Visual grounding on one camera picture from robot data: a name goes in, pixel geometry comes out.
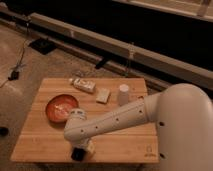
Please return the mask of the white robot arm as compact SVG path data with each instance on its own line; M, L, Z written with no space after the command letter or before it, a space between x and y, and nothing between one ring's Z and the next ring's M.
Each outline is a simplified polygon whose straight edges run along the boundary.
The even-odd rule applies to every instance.
M213 102L192 84L172 85L94 119L74 109L64 137L85 148L93 136L148 122L157 126L160 171L213 171Z

